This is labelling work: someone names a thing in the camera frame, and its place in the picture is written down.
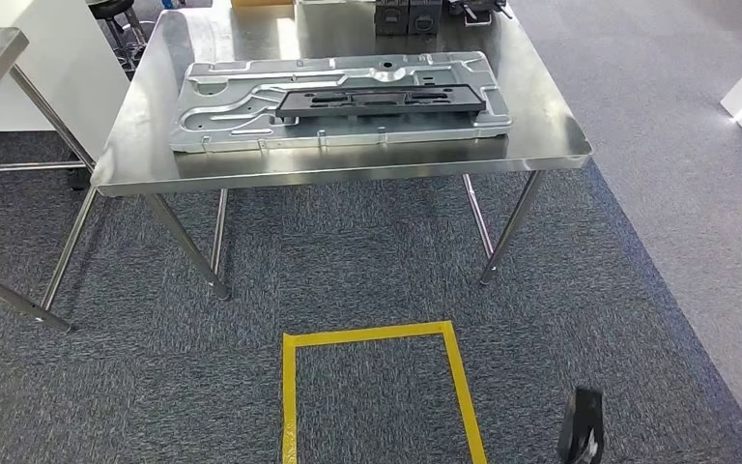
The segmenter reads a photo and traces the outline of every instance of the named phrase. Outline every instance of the gray floor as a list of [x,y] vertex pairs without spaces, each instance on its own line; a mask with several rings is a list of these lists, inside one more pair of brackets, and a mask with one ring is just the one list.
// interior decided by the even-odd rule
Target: gray floor
[[742,0],[511,4],[742,406]]
[[[0,134],[0,159],[57,146]],[[474,178],[493,224],[523,181]],[[583,172],[552,175],[486,288],[459,178],[235,191],[229,302],[139,201],[100,199],[57,303],[81,330],[0,304],[0,462],[277,462],[281,333],[447,318],[491,462],[554,462],[579,384],[606,392],[608,462],[742,462],[742,422],[708,401],[703,360],[671,335],[592,191]],[[0,175],[0,278],[41,294],[77,196],[60,173]],[[208,250],[215,195],[169,201]],[[300,462],[468,460],[436,337],[298,358]]]

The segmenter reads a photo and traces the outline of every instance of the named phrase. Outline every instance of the metal rod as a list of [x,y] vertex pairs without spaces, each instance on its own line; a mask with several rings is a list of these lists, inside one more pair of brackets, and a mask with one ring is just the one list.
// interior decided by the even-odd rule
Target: metal rod
[[178,220],[178,217],[175,216],[175,212],[169,208],[168,204],[166,204],[166,200],[158,194],[144,195],[144,198],[149,207],[152,208],[152,211],[155,212],[155,216],[157,216],[157,218],[163,222],[163,225],[169,229],[175,239],[177,239],[178,244],[180,244],[181,248],[184,249],[191,262],[194,263],[194,266],[198,271],[200,271],[203,278],[212,286],[212,291],[223,300],[229,298],[229,289],[223,285],[223,282],[221,282],[219,278],[217,278],[217,275],[209,266],[209,262],[206,261],[206,258],[204,258],[200,253],[197,245],[194,244],[191,237],[189,237],[189,234],[186,233],[186,230]]
[[510,214],[510,219],[507,220],[507,224],[504,226],[504,230],[502,230],[501,236],[499,236],[499,241],[497,242],[497,246],[494,249],[494,253],[488,260],[488,264],[487,266],[485,266],[485,271],[482,273],[482,277],[479,279],[479,282],[482,285],[487,285],[491,282],[491,280],[493,280],[494,274],[497,271],[497,267],[501,262],[501,258],[504,255],[504,252],[507,250],[508,244],[510,243],[510,239],[513,237],[513,234],[519,229],[519,226],[522,225],[522,221],[525,219],[525,216],[528,215],[530,205],[533,203],[533,197],[535,197],[536,192],[539,190],[539,186],[542,185],[544,173],[545,171],[530,172],[530,177],[528,178],[528,182],[525,184],[525,188],[522,190],[522,195],[519,196],[519,201],[516,203],[516,207],[513,209],[513,213]]
[[0,172],[45,171],[50,169],[78,169],[85,167],[81,161],[14,162],[0,164]]
[[223,231],[226,224],[226,203],[229,201],[229,190],[220,191],[220,202],[217,204],[217,223],[214,225],[214,242],[212,243],[212,272],[220,276],[220,249],[223,248]]
[[124,12],[124,16],[127,17],[127,21],[129,22],[129,29],[135,36],[135,41],[137,42],[137,44],[145,45],[146,35],[143,32],[143,27],[141,27],[140,21],[138,21],[138,16],[137,14],[135,14],[135,11],[130,8]]
[[494,254],[494,246],[491,244],[491,238],[488,235],[488,227],[485,225],[484,217],[482,217],[482,210],[479,209],[479,202],[476,201],[476,192],[473,191],[471,176],[463,174],[462,180],[465,182],[465,190],[468,192],[468,201],[471,203],[473,217],[476,219],[476,227],[479,229],[479,238],[482,239],[482,245],[485,246],[485,253],[487,253],[488,258],[490,259]]
[[468,5],[462,4],[462,9],[465,10],[465,13],[467,13],[468,16],[470,16],[471,19],[473,19],[474,21],[479,20],[479,18],[476,17],[476,13],[474,13],[473,10],[471,10],[471,7],[469,7]]
[[74,329],[74,326],[69,322],[42,310],[40,307],[38,307],[37,304],[33,304],[23,295],[16,293],[14,290],[1,283],[0,300],[8,305],[11,305],[15,309],[36,318],[36,320],[45,323],[47,326],[58,329],[61,332],[69,332]]
[[106,27],[109,28],[109,33],[112,34],[112,38],[115,39],[115,44],[118,45],[118,51],[120,51],[124,55],[124,60],[127,61],[127,64],[129,65],[129,71],[135,71],[135,63],[132,61],[132,54],[129,53],[129,49],[127,48],[127,44],[124,42],[124,38],[121,36],[121,34],[124,32],[124,28],[121,28],[119,31],[119,25],[113,18],[105,19]]
[[508,19],[513,19],[513,14],[511,14],[505,7],[502,5],[497,5],[497,8],[499,8],[499,11],[504,13],[505,16],[507,16]]
[[89,212],[95,202],[96,191],[97,190],[94,187],[89,187],[87,190],[87,196],[84,198],[84,202],[81,203],[81,209],[78,210],[78,216],[75,217],[75,224],[72,225],[70,236],[64,244],[64,250],[61,251],[61,256],[58,258],[58,264],[55,265],[55,269],[52,271],[52,278],[46,286],[46,291],[43,294],[41,308],[44,311],[49,311],[52,307],[52,301],[55,300],[55,294],[58,293],[58,286],[61,285],[61,279],[64,278],[64,273],[67,271],[67,267],[70,264],[72,252],[78,244],[78,239],[81,237],[81,231],[84,228],[84,223],[86,222],[87,216],[89,216]]
[[30,82],[27,74],[25,74],[18,65],[13,65],[13,67],[10,68],[10,76],[15,80],[15,83],[18,84],[18,87],[27,94],[30,101],[32,101],[32,103],[34,103],[41,111],[47,121],[49,121],[49,124],[51,124],[58,134],[61,135],[61,138],[63,138],[67,143],[67,146],[70,147],[70,150],[72,150],[78,159],[84,163],[84,167],[92,172],[94,165],[92,157],[89,156],[84,146],[81,145],[81,142],[79,142],[77,138],[75,138],[67,125],[64,124],[64,121],[60,116],[58,116],[58,113],[52,105],[49,104],[49,101],[47,101],[43,95],[41,95],[38,88]]

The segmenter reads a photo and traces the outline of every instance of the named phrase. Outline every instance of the black plastic bracket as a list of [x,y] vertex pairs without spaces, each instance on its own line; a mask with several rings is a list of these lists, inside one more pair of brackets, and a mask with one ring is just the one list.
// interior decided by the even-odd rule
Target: black plastic bracket
[[295,90],[276,109],[278,118],[380,116],[479,112],[486,109],[470,85]]

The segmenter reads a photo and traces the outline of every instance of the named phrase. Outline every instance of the black device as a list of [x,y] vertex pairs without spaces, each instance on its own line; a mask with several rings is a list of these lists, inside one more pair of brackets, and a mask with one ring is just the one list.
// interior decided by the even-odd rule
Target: black device
[[513,18],[507,10],[507,0],[448,0],[448,10],[452,15],[465,15],[469,26],[490,24],[493,13]]
[[376,0],[374,29],[378,36],[405,36],[408,34],[409,0]]
[[374,29],[378,36],[436,34],[443,0],[376,0]]
[[599,464],[604,452],[602,393],[577,387],[570,396],[558,436],[562,464]]

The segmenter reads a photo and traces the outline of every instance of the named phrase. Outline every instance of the black object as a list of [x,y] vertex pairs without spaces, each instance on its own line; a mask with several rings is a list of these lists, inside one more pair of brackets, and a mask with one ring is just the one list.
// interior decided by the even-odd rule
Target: black object
[[374,29],[378,36],[408,34],[409,0],[376,0]]
[[408,9],[408,33],[436,34],[440,31],[443,0],[411,0]]
[[564,413],[558,457],[563,464],[599,464],[603,452],[602,393],[577,387]]
[[132,8],[134,3],[135,0],[109,0],[89,7],[95,19],[109,19]]
[[408,113],[478,112],[485,101],[467,84],[444,86],[309,89],[292,91],[276,109],[278,118],[380,116]]
[[511,17],[504,8],[507,6],[507,0],[449,0],[448,10],[452,15],[468,16],[470,24],[490,24],[491,13],[505,13]]

